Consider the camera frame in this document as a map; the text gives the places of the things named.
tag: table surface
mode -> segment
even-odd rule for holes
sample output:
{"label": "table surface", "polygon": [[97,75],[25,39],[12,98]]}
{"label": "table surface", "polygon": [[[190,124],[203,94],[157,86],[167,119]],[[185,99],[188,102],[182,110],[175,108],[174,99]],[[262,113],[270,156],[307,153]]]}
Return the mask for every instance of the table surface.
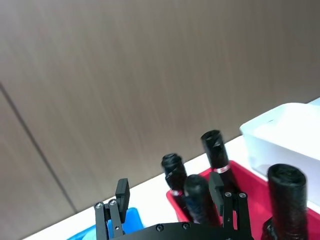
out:
{"label": "table surface", "polygon": [[[310,104],[320,105],[320,98],[310,102]],[[242,136],[227,142],[225,148],[230,160],[234,160],[244,168],[266,180],[266,177],[250,167],[248,152]],[[202,154],[186,162],[184,165],[188,175],[199,174],[210,167],[206,154]],[[145,227],[158,223],[177,222],[176,213],[166,197],[167,191],[169,191],[169,187],[165,181],[164,173],[130,189],[129,208],[135,207],[138,209]],[[114,197],[106,199],[104,202],[107,203],[112,198]],[[320,214],[320,206],[310,201],[307,202],[307,206]],[[93,207],[90,207],[25,238],[25,240],[66,240],[95,224],[95,210]]]}

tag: black cylindrical object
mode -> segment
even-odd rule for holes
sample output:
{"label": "black cylindrical object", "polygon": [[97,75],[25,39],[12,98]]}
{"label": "black cylindrical object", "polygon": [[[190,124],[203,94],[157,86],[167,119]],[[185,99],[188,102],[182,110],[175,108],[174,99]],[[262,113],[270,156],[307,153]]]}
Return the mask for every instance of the black cylindrical object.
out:
{"label": "black cylindrical object", "polygon": [[225,192],[239,192],[235,177],[229,166],[226,147],[219,130],[211,130],[202,135],[201,141],[213,171],[220,174]]}
{"label": "black cylindrical object", "polygon": [[192,174],[184,183],[185,203],[195,223],[220,226],[217,209],[205,178]]}
{"label": "black cylindrical object", "polygon": [[186,217],[192,221],[192,217],[187,209],[184,196],[184,184],[187,178],[187,172],[182,162],[182,158],[176,153],[170,153],[163,156],[161,166],[165,174],[165,180],[170,187],[170,192],[175,202],[182,209]]}
{"label": "black cylindrical object", "polygon": [[272,207],[269,232],[280,240],[307,240],[307,179],[296,167],[272,165],[267,172]]}

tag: wooden wall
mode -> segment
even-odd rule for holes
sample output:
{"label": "wooden wall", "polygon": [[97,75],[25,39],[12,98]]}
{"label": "wooden wall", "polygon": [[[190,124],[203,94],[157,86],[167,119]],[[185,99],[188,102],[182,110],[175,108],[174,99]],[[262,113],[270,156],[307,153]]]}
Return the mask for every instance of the wooden wall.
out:
{"label": "wooden wall", "polygon": [[27,237],[75,213],[0,92],[0,239]]}
{"label": "wooden wall", "polygon": [[80,211],[119,178],[159,174],[166,153],[202,154],[205,131],[230,140],[258,114],[318,97],[319,11],[317,0],[0,0],[0,80]]}

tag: white box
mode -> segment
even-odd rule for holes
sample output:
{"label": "white box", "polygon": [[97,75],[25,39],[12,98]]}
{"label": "white box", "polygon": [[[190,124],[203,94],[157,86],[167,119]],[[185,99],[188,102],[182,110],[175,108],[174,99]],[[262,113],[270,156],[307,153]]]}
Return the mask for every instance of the white box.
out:
{"label": "white box", "polygon": [[308,200],[320,206],[320,106],[286,103],[244,123],[240,130],[250,166],[295,166],[307,176]]}

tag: red tray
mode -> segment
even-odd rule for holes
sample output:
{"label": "red tray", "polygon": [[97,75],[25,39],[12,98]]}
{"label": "red tray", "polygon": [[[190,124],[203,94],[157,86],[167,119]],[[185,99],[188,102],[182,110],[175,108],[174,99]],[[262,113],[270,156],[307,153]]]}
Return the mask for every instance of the red tray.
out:
{"label": "red tray", "polygon": [[[263,223],[272,216],[268,183],[234,161],[230,161],[230,166],[240,189],[248,194],[251,232],[253,238],[259,240],[262,235]],[[208,169],[200,175],[208,180],[210,172],[211,169]],[[189,219],[184,215],[169,191],[166,193],[166,197],[173,206],[179,222],[188,222]],[[309,208],[307,214],[309,240],[320,240],[320,215]]]}

